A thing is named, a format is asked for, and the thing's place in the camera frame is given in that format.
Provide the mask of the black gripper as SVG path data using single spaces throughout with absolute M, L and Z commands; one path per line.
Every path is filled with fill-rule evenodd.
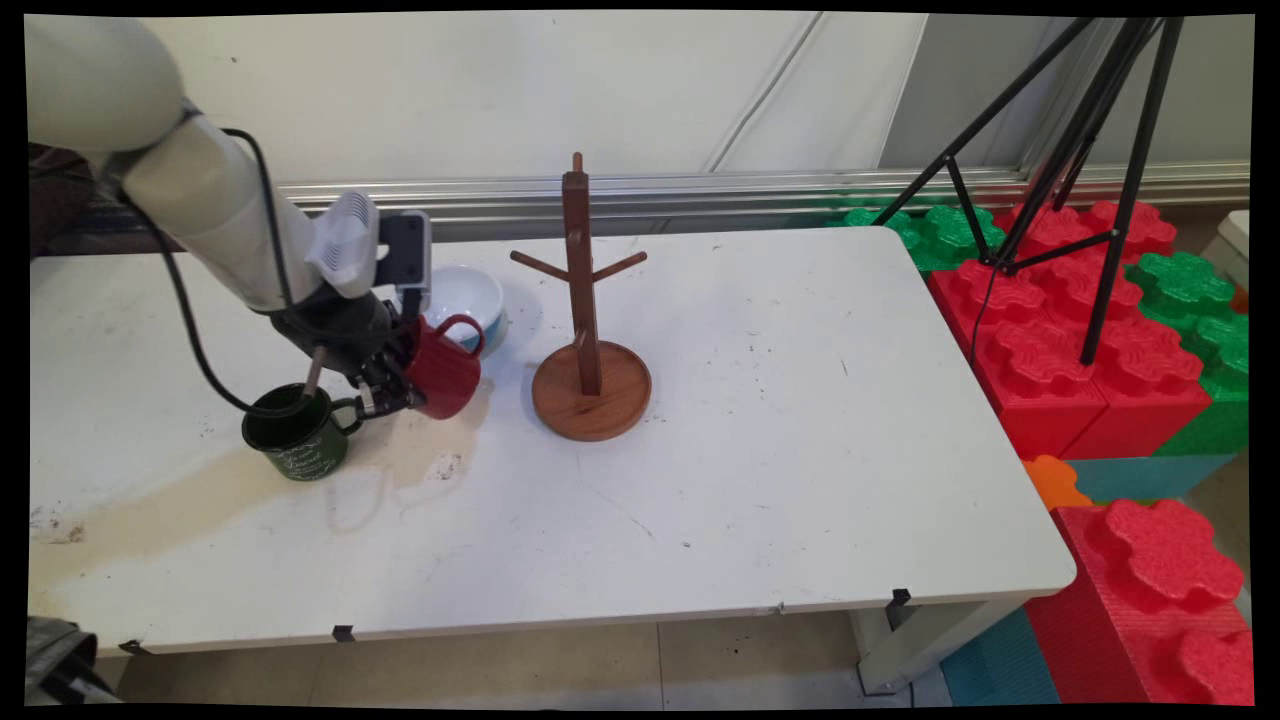
M 310 357 L 326 350 L 323 366 L 349 379 L 360 420 L 415 407 L 410 366 L 419 336 L 392 301 L 371 291 L 346 299 L 317 290 L 291 309 L 270 313 L 270 323 Z

